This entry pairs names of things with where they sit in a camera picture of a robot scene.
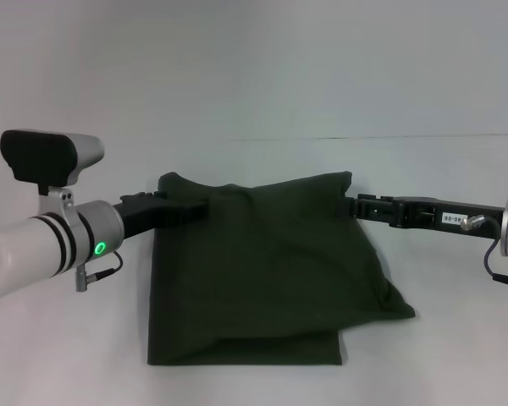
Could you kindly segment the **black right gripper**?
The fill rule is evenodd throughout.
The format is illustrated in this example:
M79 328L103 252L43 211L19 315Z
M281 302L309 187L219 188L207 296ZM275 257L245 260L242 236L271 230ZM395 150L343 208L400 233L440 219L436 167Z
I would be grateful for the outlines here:
M425 229L443 233L470 235L495 239L494 226L487 223L465 231L461 221L465 218L485 216L495 220L498 229L504 209L497 206L481 206L438 200L428 197L392 197L359 194L357 197L340 198L340 214L360 220L383 222L392 228Z

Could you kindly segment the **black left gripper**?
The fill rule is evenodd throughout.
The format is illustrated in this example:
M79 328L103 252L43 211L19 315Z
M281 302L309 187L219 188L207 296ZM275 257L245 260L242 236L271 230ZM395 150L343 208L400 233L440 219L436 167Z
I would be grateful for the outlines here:
M122 221L122 233L116 235L120 242L154 228L177 227L208 216L208 199L170 198L161 191L123 195L113 207Z

